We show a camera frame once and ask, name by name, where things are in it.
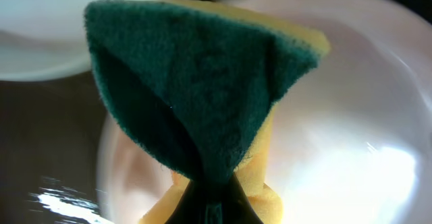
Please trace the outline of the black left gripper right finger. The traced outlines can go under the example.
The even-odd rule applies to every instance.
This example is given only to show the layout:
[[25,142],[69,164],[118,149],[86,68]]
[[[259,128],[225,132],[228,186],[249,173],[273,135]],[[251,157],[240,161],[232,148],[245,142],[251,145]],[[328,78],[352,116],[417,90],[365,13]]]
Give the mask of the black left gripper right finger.
[[215,188],[217,189],[216,223],[263,224],[250,205],[235,174],[232,174],[229,180],[215,184]]

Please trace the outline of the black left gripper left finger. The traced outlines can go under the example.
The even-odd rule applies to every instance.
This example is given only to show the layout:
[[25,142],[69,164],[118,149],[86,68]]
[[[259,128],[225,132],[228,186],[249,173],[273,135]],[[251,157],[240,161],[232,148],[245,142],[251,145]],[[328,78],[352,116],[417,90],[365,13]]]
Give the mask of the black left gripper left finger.
[[205,185],[190,181],[165,224],[207,224],[210,221],[210,203]]

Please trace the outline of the green and yellow sponge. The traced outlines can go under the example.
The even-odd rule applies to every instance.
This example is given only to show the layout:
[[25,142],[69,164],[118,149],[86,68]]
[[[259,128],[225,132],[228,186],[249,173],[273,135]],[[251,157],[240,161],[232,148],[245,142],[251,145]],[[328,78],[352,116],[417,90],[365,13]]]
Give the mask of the green and yellow sponge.
[[238,178],[263,223],[283,202],[265,183],[276,104],[330,44],[318,31],[222,3],[98,0],[84,10],[92,73],[122,131],[173,183],[141,218],[165,223],[190,181]]

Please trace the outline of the pinkish white plate front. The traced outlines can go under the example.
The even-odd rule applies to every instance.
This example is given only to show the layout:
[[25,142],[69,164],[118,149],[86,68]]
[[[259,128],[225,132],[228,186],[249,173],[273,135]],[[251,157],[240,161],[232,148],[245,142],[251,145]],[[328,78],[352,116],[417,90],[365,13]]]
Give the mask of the pinkish white plate front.
[[[265,183],[280,223],[430,223],[431,26],[388,0],[212,2],[330,44],[275,106]],[[107,223],[142,223],[173,183],[109,112],[97,173]]]

